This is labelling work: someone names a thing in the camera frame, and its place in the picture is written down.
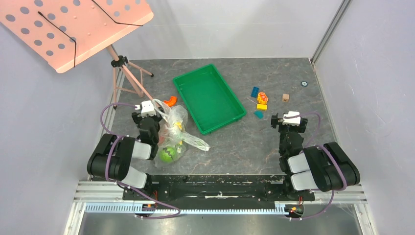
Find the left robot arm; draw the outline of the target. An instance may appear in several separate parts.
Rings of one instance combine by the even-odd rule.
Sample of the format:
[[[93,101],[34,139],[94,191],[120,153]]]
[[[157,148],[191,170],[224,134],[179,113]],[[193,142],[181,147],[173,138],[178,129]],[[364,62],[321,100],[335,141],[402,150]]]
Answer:
[[[153,160],[158,152],[160,115],[143,116],[132,113],[139,130],[137,138],[104,134],[87,163],[91,176],[134,187],[141,199],[149,199],[154,193],[151,176],[131,166],[132,159]]]

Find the clear plastic bag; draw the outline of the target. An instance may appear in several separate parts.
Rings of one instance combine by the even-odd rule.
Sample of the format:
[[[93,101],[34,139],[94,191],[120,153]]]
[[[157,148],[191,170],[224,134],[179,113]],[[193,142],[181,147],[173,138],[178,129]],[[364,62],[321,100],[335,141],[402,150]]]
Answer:
[[[152,102],[157,114],[162,117],[159,131],[159,149],[154,158],[155,167],[162,168],[177,162],[185,155],[189,145],[202,151],[210,150],[208,143],[185,130],[185,125],[188,121],[188,112],[183,106],[176,105],[169,107],[158,99],[153,99]],[[178,153],[178,159],[172,163],[162,162],[159,158],[161,149],[168,146],[175,147]]]

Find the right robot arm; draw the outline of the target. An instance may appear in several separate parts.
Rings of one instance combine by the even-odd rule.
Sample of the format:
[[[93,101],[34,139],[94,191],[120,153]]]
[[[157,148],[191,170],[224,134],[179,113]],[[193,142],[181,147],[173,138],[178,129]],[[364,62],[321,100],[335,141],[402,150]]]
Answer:
[[[295,200],[307,190],[340,191],[359,184],[358,168],[337,142],[303,143],[308,124],[304,116],[289,111],[282,117],[271,117],[271,127],[279,132],[279,166],[288,176],[283,180],[283,195]]]

